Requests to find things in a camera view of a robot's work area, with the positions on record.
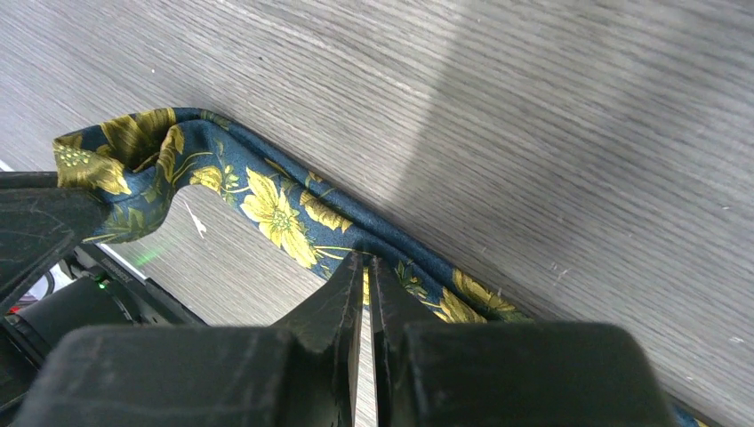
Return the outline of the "blue yellow floral tie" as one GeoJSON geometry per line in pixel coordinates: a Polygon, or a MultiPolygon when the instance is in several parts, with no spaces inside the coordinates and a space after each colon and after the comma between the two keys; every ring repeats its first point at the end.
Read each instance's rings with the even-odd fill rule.
{"type": "Polygon", "coordinates": [[[200,109],[126,115],[53,142],[62,188],[88,190],[110,209],[89,237],[123,243],[155,231],[176,192],[202,185],[275,247],[327,281],[350,253],[380,258],[400,285],[446,323],[528,318],[414,238],[319,181],[241,125],[200,109]]]}

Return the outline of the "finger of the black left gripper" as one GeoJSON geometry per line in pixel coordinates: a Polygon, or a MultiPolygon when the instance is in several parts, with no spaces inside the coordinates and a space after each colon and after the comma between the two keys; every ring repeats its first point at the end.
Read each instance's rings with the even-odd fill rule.
{"type": "Polygon", "coordinates": [[[1,311],[8,311],[108,214],[88,190],[60,188],[55,172],[2,172],[1,311]]]}

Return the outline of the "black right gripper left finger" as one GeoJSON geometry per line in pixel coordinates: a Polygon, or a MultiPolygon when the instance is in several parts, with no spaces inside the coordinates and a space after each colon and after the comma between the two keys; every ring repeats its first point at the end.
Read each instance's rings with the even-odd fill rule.
{"type": "Polygon", "coordinates": [[[89,326],[52,350],[16,426],[350,426],[363,262],[271,326],[89,326]]]}

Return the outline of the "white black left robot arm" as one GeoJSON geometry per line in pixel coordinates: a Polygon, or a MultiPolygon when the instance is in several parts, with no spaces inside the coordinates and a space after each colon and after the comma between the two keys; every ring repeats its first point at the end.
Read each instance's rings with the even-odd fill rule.
{"type": "Polygon", "coordinates": [[[111,211],[55,172],[1,173],[1,424],[47,355],[87,326],[200,325],[202,319],[104,247],[85,243],[111,211]]]}

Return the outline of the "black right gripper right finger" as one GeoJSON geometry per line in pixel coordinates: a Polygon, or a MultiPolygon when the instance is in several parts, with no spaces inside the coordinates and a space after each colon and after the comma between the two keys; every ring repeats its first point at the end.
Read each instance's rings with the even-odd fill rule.
{"type": "Polygon", "coordinates": [[[446,323],[369,264],[381,426],[671,426],[634,337],[611,324],[446,323]]]}

